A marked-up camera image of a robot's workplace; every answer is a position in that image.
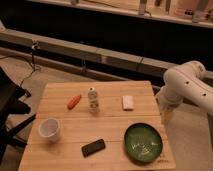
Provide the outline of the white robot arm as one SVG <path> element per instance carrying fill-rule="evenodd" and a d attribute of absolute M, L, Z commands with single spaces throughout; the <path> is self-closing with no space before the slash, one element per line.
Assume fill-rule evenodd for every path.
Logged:
<path fill-rule="evenodd" d="M 203 108 L 213 117 L 213 87 L 204 83 L 206 69 L 199 61 L 189 61 L 169 68 L 163 75 L 164 85 L 156 94 L 156 100 L 167 124 L 173 117 L 173 110 L 186 98 Z"/>

